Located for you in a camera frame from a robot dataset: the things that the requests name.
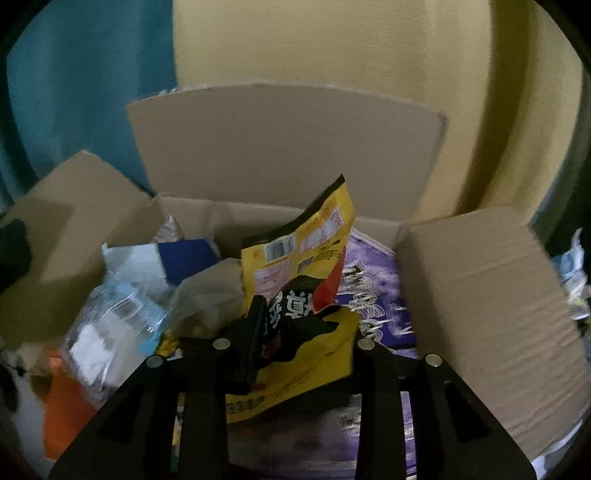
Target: plastic wrapper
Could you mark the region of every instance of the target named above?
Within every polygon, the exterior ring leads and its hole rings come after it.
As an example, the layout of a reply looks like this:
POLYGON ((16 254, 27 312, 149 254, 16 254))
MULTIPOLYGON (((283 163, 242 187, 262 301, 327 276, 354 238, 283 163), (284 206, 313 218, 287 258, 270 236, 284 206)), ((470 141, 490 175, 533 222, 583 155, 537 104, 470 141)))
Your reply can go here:
POLYGON ((587 275, 583 271, 584 250, 580 237, 582 229, 578 229, 571 240, 570 249, 552 259, 552 263, 559 274, 566 290, 570 306, 570 316, 577 322, 582 335, 589 334, 587 320, 591 314, 589 304, 585 298, 587 275))
MULTIPOLYGON (((417 471, 413 418, 408 393, 402 392, 401 397, 407 475, 411 476, 417 471)), ((259 473, 261 479, 352 480, 359 450, 361 395, 349 397, 344 406, 321 413, 314 410, 314 406, 296 404, 230 428, 230 462, 259 473)))
POLYGON ((176 219, 172 215, 169 215, 166 222, 160 227, 152 240, 157 244, 178 242, 179 240, 184 240, 184 235, 176 219))
POLYGON ((62 357, 94 405, 154 353, 167 312, 115 277, 96 287, 66 335, 62 357))
POLYGON ((122 281, 141 287, 160 305, 166 305, 181 282, 219 262, 211 239, 102 247, 105 266, 122 281))
POLYGON ((573 235, 570 250, 552 259, 558 274, 563 282, 566 282, 576 272, 583 269, 584 250, 581 247, 580 237, 582 228, 579 228, 573 235))
POLYGON ((240 260, 228 258, 189 277, 171 301, 169 322, 177 336, 213 338, 242 316, 240 260))
POLYGON ((406 356, 416 346, 394 252, 356 229, 347 242, 336 303, 359 312, 364 337, 406 356))

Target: black bracket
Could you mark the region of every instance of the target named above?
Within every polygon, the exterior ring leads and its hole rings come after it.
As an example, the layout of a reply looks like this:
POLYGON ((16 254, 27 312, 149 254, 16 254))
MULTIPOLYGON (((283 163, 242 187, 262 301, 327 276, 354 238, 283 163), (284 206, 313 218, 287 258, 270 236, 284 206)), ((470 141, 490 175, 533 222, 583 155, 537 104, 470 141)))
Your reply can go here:
MULTIPOLYGON (((98 411, 50 480, 169 478, 174 416, 186 392, 178 474, 228 480, 224 371, 229 341, 199 340, 190 355, 149 357, 98 411)), ((436 354, 393 355, 357 338, 352 392, 362 393, 356 480, 406 478, 401 391, 413 411, 418 480, 534 480, 535 472, 492 413, 436 354)))

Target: teal curtain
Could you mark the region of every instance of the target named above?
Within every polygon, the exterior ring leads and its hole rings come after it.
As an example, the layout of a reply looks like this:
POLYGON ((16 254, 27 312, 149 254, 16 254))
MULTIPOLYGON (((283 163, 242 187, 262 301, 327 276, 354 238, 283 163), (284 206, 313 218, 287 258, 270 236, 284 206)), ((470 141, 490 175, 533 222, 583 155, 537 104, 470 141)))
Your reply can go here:
POLYGON ((5 204, 82 148, 150 189, 125 105, 176 86, 172 0, 52 0, 8 53, 5 71, 5 204))

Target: cardboard box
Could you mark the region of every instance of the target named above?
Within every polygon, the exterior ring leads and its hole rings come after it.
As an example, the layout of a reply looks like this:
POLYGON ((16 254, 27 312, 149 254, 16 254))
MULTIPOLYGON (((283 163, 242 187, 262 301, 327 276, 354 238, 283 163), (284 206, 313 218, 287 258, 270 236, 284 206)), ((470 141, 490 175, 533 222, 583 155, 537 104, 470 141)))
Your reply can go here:
POLYGON ((396 249, 422 353, 442 354, 528 457, 586 411, 583 347, 548 258, 509 208, 407 225, 447 120, 332 87, 234 85, 128 107, 155 198, 94 155, 57 167, 8 213, 29 229, 30 273, 0 297, 12 346, 63 334, 100 281, 100 245, 148 242, 166 215, 225 255, 296 217, 345 175, 356 227, 396 249))

